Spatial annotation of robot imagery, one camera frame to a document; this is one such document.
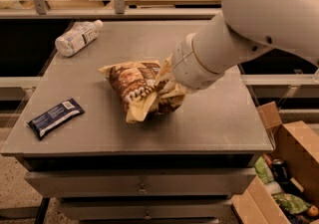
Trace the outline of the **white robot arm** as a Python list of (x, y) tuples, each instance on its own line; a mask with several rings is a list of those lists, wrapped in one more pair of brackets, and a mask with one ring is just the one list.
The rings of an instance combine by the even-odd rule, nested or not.
[(171, 98), (210, 87), (226, 70), (279, 49), (319, 62), (319, 0), (222, 0), (221, 11), (187, 35), (156, 79)]

